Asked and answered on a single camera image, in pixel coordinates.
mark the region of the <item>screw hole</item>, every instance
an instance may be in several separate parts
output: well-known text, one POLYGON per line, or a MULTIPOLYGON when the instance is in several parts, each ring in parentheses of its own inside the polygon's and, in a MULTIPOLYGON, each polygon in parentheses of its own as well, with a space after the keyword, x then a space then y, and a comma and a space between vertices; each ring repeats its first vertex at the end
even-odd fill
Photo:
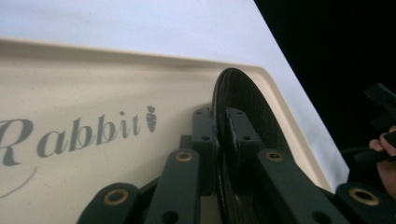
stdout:
POLYGON ((362 192, 362 191, 358 191, 356 192, 356 195, 364 200, 372 200, 373 197, 370 196, 370 194, 366 193, 366 192, 362 192))
POLYGON ((275 153, 270 153, 270 157, 271 157, 272 159, 278 159, 278 158, 280 158, 280 156, 279 156, 278 154, 275 154, 275 153))
POLYGON ((190 161, 192 154, 190 152, 179 152, 176 154, 176 160, 178 161, 190 161))
POLYGON ((127 200, 129 192, 126 189, 113 189, 106 194, 104 201, 107 205, 118 205, 127 200))
POLYGON ((370 205, 379 205, 379 199, 370 191, 360 188, 352 188, 349 190, 349 195, 356 201, 370 205))
POLYGON ((178 215, 176 212, 167 212, 163 214, 163 224, 175 224, 178 221, 178 215))
POLYGON ((329 218, 329 216, 327 216, 326 214, 322 213, 322 212, 314 212, 312 214, 312 218, 320 224, 330 224, 332 223, 332 220, 329 218))

